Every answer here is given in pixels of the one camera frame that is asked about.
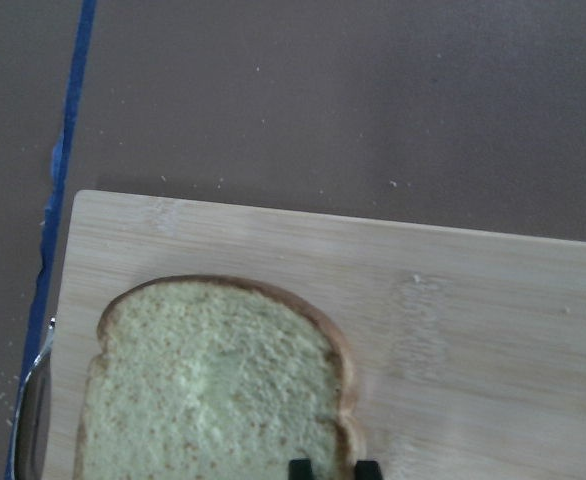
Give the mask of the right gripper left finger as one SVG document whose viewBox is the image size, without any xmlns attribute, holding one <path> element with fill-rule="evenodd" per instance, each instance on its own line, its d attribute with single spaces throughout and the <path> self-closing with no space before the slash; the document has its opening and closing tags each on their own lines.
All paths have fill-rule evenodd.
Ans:
<svg viewBox="0 0 586 480">
<path fill-rule="evenodd" d="M 313 480 L 311 460 L 308 458 L 290 460 L 288 463 L 288 480 Z"/>
</svg>

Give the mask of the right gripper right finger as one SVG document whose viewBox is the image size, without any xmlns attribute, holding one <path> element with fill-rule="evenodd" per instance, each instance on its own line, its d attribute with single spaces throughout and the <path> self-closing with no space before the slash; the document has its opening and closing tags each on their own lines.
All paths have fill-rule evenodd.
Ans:
<svg viewBox="0 0 586 480">
<path fill-rule="evenodd" d="M 356 480 L 382 480 L 382 470 L 375 460 L 358 460 L 355 464 Z"/>
</svg>

